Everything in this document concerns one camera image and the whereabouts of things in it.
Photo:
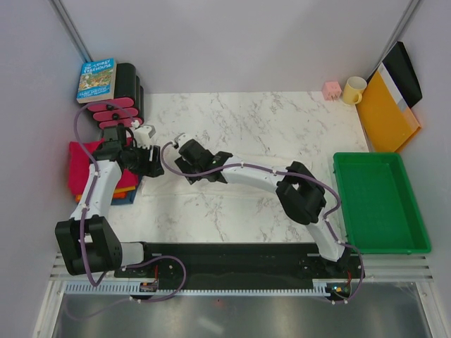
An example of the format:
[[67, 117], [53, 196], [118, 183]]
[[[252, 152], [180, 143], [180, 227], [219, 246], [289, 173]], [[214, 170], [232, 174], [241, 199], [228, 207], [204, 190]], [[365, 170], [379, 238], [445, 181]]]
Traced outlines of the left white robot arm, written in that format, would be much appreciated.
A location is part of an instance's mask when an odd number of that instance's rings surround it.
[[154, 259], [141, 242], [122, 243], [106, 217], [124, 171], [140, 177], [163, 175], [160, 147], [151, 143], [155, 128], [122, 125], [104, 130], [104, 139], [90, 153], [89, 176], [77, 208], [57, 223], [56, 240], [70, 275], [107, 273], [130, 266], [140, 277], [154, 271]]

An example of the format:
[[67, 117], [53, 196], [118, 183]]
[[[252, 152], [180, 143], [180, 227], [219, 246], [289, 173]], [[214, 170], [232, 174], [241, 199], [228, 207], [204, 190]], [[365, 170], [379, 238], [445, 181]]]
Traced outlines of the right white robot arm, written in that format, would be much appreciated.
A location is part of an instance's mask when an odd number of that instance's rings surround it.
[[324, 272], [339, 277], [348, 269], [345, 246], [327, 221], [326, 186], [307, 167], [293, 161], [286, 167], [264, 167], [231, 153], [216, 154], [198, 141], [181, 134], [175, 139], [180, 155], [175, 164], [190, 184], [200, 180], [212, 183], [241, 184], [274, 193], [289, 219], [307, 227], [323, 258]]

